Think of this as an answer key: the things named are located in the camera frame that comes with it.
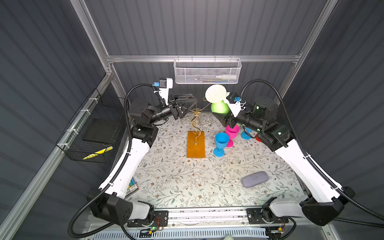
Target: white mesh basket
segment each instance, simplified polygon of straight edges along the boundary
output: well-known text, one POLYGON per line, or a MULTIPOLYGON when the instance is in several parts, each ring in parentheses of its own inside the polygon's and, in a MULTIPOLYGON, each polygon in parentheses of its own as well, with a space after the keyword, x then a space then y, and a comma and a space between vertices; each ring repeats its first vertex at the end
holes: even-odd
POLYGON ((239 58, 175 58, 177 84, 236 84, 239 80, 239 58))

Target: green object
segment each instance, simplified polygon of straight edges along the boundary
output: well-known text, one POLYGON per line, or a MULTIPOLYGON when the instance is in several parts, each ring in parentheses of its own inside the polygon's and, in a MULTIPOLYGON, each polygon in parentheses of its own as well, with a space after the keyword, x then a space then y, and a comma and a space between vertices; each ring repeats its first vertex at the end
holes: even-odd
POLYGON ((211 110, 213 113, 227 114, 230 109, 228 107, 228 104, 226 104, 224 101, 221 101, 219 103, 212 103, 211 110))

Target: pink goblet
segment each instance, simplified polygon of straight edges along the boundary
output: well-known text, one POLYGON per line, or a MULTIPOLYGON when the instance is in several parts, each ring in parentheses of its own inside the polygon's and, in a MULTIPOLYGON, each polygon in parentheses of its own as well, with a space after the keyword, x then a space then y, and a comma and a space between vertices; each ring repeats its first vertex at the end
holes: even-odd
POLYGON ((228 134, 229 139, 230 139, 229 142, 228 142, 227 147, 232 147, 233 146, 232 139, 234 139, 237 136, 239 131, 240 131, 240 127, 238 125, 235 125, 234 128, 231 128, 229 125, 227 125, 227 127, 225 128, 225 133, 228 134))

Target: box of markers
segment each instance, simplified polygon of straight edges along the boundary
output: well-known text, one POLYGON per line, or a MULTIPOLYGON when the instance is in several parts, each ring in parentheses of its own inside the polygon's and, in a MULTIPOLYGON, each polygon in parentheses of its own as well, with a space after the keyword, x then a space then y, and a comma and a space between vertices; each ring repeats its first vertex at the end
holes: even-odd
POLYGON ((135 180, 132 178, 131 182, 129 183, 127 193, 125 194, 125 199, 127 199, 131 194, 133 194, 137 190, 139 190, 139 188, 137 187, 135 180))

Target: black mounting plate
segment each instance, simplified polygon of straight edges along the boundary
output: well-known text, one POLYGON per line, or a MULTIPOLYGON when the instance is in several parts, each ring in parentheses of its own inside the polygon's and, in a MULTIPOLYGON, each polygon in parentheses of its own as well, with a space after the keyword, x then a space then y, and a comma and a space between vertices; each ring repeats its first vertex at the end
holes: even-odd
MULTIPOLYGON (((265 222, 263 220, 263 216, 261 214, 262 208, 253 208, 253 209, 247 209, 247 218, 249 221, 249 224, 266 224, 268 222, 265 222)), ((288 223, 289 220, 286 217, 280 217, 281 221, 277 218, 274 222, 270 223, 288 223)))
POLYGON ((162 219, 164 222, 163 224, 160 220, 160 227, 166 227, 168 225, 168 211, 154 211, 154 214, 154 220, 149 226, 148 223, 141 219, 134 219, 127 222, 127 227, 157 227, 158 222, 156 217, 162 219))

